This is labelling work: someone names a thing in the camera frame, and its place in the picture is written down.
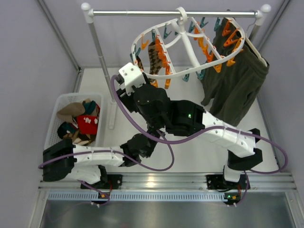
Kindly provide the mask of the teal sock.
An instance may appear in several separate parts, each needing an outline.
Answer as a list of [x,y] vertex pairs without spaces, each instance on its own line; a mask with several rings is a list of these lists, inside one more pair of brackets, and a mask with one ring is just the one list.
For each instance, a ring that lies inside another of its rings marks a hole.
[[82,105],[85,109],[84,115],[92,115],[92,116],[96,116],[96,102],[95,101],[90,101],[90,102],[86,102],[83,101]]

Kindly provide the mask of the red sock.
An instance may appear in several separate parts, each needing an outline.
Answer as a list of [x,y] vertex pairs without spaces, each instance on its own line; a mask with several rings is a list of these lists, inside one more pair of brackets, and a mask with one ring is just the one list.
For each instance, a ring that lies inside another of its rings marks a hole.
[[91,115],[80,115],[76,117],[78,128],[81,134],[97,134],[98,117]]

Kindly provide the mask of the brown striped sock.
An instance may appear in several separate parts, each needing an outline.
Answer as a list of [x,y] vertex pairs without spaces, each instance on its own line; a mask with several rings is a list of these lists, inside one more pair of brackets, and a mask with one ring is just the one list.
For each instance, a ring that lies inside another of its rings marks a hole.
[[70,103],[57,112],[57,118],[67,122],[74,123],[74,117],[85,113],[85,108],[82,103]]

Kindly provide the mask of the white oval clip hanger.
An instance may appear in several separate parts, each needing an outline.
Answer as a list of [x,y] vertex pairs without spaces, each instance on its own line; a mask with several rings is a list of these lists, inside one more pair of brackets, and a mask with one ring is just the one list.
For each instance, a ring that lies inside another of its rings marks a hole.
[[[233,47],[232,52],[224,55],[213,44],[204,30],[206,25],[204,20],[196,21],[182,7],[177,11],[180,17],[164,23],[155,25],[142,32],[131,45],[131,63],[123,67],[119,73],[123,76],[123,85],[127,93],[132,93],[136,88],[149,82],[153,86],[158,85],[158,80],[165,80],[165,88],[169,88],[171,80],[174,78],[189,76],[191,73],[197,74],[201,78],[204,70],[213,68],[216,73],[220,73],[223,64],[231,66],[236,55],[242,51],[245,44],[246,34],[234,18],[227,18],[227,22],[221,33],[225,38],[223,47]],[[156,58],[161,61],[161,66],[165,69],[164,75],[157,73],[146,73],[139,66],[137,57],[140,52],[147,50],[149,40],[147,35],[151,35],[151,40],[155,43]],[[190,67],[183,71],[176,71],[169,49],[181,42],[186,51],[186,57],[190,60]]]

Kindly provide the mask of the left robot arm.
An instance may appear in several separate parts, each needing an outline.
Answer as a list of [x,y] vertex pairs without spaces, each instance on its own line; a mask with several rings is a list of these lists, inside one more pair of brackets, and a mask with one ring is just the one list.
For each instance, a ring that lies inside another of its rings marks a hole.
[[63,179],[84,181],[89,185],[107,182],[107,166],[131,167],[149,158],[157,142],[143,134],[136,134],[117,147],[91,147],[64,139],[43,151],[43,181]]

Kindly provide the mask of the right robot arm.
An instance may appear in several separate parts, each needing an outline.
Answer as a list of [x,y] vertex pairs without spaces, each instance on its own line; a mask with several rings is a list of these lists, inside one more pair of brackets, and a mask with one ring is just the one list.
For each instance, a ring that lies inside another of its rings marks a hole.
[[139,85],[132,85],[128,94],[122,86],[121,75],[111,78],[111,90],[121,111],[131,124],[152,141],[182,144],[202,137],[228,151],[223,178],[239,182],[241,172],[248,171],[263,161],[258,129],[242,132],[214,117],[202,106],[189,100],[171,100],[165,89],[154,87],[144,74]]

